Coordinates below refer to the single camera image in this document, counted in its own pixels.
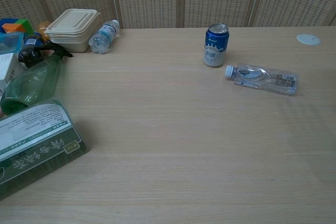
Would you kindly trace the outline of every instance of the clear plastic container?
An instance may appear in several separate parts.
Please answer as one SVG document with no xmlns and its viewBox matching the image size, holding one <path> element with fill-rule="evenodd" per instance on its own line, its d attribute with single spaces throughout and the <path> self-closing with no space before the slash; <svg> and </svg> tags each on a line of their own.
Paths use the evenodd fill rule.
<svg viewBox="0 0 336 224">
<path fill-rule="evenodd" d="M 23 33 L 0 34 L 0 55 L 18 54 L 23 46 Z"/>
<path fill-rule="evenodd" d="M 282 94 L 295 94 L 299 81 L 296 73 L 246 64 L 227 66 L 225 77 L 232 79 L 236 85 Z"/>
</svg>

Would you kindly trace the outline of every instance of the white disposable box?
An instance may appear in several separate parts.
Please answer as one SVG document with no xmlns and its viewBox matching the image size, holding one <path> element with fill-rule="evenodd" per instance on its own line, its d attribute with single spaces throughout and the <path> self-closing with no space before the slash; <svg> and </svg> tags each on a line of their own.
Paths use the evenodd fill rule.
<svg viewBox="0 0 336 224">
<path fill-rule="evenodd" d="M 0 55 L 0 98 L 7 84 L 24 70 L 14 53 Z"/>
</svg>

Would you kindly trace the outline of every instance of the plastic water bottle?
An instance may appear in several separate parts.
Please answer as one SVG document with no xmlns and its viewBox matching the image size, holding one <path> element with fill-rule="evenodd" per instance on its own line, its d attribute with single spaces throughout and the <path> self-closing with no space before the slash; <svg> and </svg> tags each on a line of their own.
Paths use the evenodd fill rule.
<svg viewBox="0 0 336 224">
<path fill-rule="evenodd" d="M 104 54 L 120 30 L 117 20 L 107 21 L 89 40 L 92 52 Z"/>
<path fill-rule="evenodd" d="M 294 94 L 299 81 L 296 73 L 246 64 L 227 66 L 225 77 L 233 79 L 237 85 L 283 94 Z"/>
</svg>

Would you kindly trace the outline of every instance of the green spray bottle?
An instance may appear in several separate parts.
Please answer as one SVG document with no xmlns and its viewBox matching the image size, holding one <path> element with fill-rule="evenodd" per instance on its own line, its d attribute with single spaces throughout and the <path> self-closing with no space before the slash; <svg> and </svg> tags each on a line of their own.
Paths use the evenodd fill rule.
<svg viewBox="0 0 336 224">
<path fill-rule="evenodd" d="M 63 56 L 72 57 L 64 47 L 50 40 L 34 50 L 53 50 L 44 61 L 27 69 L 14 78 L 5 88 L 0 100 L 1 110 L 10 115 L 35 103 L 52 97 L 58 80 Z"/>
</svg>

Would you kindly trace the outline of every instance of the blue plastic container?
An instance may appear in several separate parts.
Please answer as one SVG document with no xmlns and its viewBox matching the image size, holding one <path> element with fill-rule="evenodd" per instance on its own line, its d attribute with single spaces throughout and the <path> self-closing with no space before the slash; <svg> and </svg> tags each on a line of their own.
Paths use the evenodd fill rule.
<svg viewBox="0 0 336 224">
<path fill-rule="evenodd" d="M 23 46 L 23 33 L 0 34 L 0 55 L 18 54 Z"/>
<path fill-rule="evenodd" d="M 5 30 L 2 28 L 2 25 L 5 23 L 15 23 L 18 21 L 18 18 L 2 18 L 0 19 L 0 33 L 5 34 Z"/>
</svg>

